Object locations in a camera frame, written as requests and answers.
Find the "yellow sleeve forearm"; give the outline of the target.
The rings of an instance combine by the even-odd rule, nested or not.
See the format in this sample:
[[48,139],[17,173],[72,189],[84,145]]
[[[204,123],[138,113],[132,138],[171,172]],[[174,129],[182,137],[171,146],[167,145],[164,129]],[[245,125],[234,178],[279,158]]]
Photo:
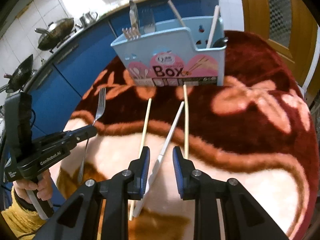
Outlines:
[[12,205],[1,212],[4,220],[18,239],[33,239],[47,222],[40,218],[34,206],[11,190]]

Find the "person's left hand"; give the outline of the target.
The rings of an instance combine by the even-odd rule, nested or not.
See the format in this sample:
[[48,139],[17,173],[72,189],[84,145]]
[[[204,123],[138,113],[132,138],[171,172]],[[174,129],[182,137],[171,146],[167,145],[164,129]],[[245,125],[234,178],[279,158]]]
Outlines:
[[49,170],[45,170],[42,179],[38,183],[29,180],[16,180],[13,182],[14,190],[17,195],[31,204],[31,200],[27,194],[28,191],[37,191],[37,197],[43,201],[50,200],[53,195],[52,180]]

